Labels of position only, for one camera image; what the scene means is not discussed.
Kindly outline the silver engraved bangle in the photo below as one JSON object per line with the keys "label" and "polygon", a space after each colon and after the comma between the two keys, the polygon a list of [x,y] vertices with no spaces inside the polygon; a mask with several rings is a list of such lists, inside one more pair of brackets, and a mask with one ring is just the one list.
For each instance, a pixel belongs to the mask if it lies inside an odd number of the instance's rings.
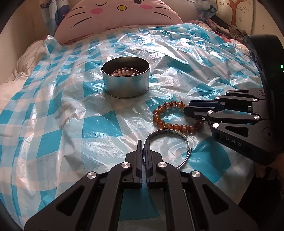
{"label": "silver engraved bangle", "polygon": [[192,152],[192,148],[190,147],[189,145],[189,141],[187,139],[187,137],[179,132],[179,131],[176,131],[176,130],[172,130],[172,129],[169,129],[169,128],[164,128],[164,129],[161,129],[161,130],[156,130],[152,133],[150,133],[147,138],[145,139],[145,142],[143,144],[143,164],[145,164],[145,145],[146,145],[146,141],[150,141],[152,138],[154,137],[157,137],[157,136],[160,136],[160,135],[165,135],[165,134],[169,134],[169,135],[175,135],[175,136],[178,136],[179,138],[183,139],[186,143],[186,146],[187,146],[187,154],[186,154],[186,157],[185,159],[176,167],[177,170],[181,170],[183,168],[183,166],[186,164],[187,160],[189,159],[190,157],[190,154]]}

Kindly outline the dark clothes pile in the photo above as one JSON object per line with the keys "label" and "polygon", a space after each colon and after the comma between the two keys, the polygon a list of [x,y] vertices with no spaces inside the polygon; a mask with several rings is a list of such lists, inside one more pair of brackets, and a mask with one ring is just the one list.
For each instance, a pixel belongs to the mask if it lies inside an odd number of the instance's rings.
{"label": "dark clothes pile", "polygon": [[205,23],[219,36],[226,39],[234,39],[240,43],[244,43],[243,38],[247,36],[245,30],[235,29],[217,16],[207,18]]}

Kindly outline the round silver metal tin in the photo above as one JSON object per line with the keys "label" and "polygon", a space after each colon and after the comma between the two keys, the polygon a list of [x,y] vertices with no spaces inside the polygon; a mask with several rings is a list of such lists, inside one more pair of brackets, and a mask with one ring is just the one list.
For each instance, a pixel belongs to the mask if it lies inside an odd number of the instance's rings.
{"label": "round silver metal tin", "polygon": [[149,89],[150,64],[135,56],[119,57],[103,64],[105,91],[120,99],[135,98]]}

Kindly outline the blue checkered plastic sheet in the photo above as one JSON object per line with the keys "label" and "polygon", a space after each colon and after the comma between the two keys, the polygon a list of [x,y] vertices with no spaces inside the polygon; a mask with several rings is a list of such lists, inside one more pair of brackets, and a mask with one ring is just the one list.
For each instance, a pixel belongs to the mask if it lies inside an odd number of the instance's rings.
{"label": "blue checkered plastic sheet", "polygon": [[[27,77],[1,87],[1,202],[20,227],[89,171],[121,163],[155,130],[163,103],[261,87],[241,49],[189,23],[120,28],[66,46],[49,36],[39,51]],[[101,67],[122,56],[150,63],[144,95],[106,93]]]}

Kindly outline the white quilt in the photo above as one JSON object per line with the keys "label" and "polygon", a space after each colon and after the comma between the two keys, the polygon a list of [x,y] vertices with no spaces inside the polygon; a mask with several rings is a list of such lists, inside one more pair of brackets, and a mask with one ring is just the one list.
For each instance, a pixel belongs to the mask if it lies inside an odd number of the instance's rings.
{"label": "white quilt", "polygon": [[19,92],[27,78],[39,63],[39,61],[46,55],[46,48],[44,46],[44,39],[33,42],[19,58],[16,67],[8,80],[1,84],[1,100],[12,98],[15,93]]}

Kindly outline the pink cat face pillow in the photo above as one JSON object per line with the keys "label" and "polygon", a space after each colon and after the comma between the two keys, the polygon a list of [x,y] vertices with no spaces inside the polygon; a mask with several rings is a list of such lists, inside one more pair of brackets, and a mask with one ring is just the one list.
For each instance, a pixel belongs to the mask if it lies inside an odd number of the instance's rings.
{"label": "pink cat face pillow", "polygon": [[60,44],[122,26],[175,25],[182,20],[163,1],[80,1],[59,24]]}

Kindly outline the blue patterned curtain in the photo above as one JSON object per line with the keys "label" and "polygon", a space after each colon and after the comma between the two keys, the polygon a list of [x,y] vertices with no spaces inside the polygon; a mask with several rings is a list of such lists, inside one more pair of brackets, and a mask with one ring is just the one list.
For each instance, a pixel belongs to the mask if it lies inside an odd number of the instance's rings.
{"label": "blue patterned curtain", "polygon": [[69,2],[68,0],[41,0],[39,6],[45,26],[49,34],[54,36],[59,24],[70,11]]}

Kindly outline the cream padded headboard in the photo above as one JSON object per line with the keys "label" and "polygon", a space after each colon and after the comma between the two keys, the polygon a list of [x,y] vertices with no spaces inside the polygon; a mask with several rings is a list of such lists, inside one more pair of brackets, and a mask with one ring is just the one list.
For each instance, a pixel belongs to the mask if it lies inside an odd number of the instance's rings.
{"label": "cream padded headboard", "polygon": [[1,31],[1,83],[12,74],[29,45],[47,34],[40,1],[24,1]]}

